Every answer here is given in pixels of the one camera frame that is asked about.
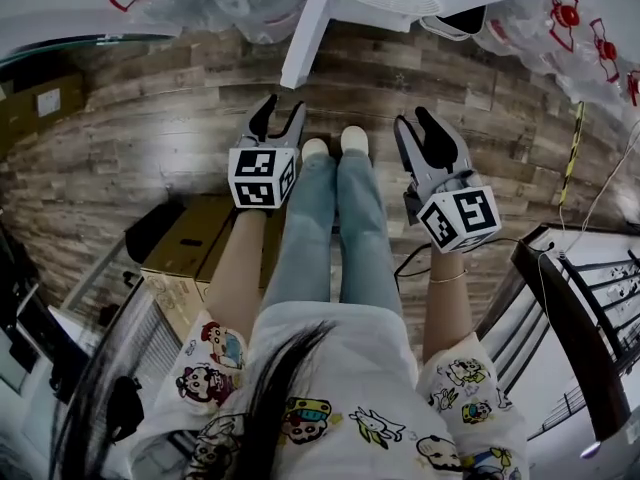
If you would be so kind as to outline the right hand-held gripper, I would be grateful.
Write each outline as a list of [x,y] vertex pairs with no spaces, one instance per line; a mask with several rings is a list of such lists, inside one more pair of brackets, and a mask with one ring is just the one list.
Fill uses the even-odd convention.
[[404,116],[397,116],[393,124],[404,170],[414,179],[426,173],[426,163],[447,174],[462,172],[430,195],[419,195],[412,183],[404,194],[409,222],[422,225],[439,252],[466,252],[502,228],[493,191],[475,170],[468,170],[467,145],[446,121],[422,106],[415,109],[415,116],[424,130],[422,141]]

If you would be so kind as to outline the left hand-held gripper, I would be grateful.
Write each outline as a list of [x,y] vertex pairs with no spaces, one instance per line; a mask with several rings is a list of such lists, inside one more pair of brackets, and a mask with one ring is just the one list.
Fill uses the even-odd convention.
[[299,101],[281,132],[267,136],[278,96],[255,103],[241,125],[241,138],[229,150],[228,184],[238,209],[276,210],[294,182],[306,104]]

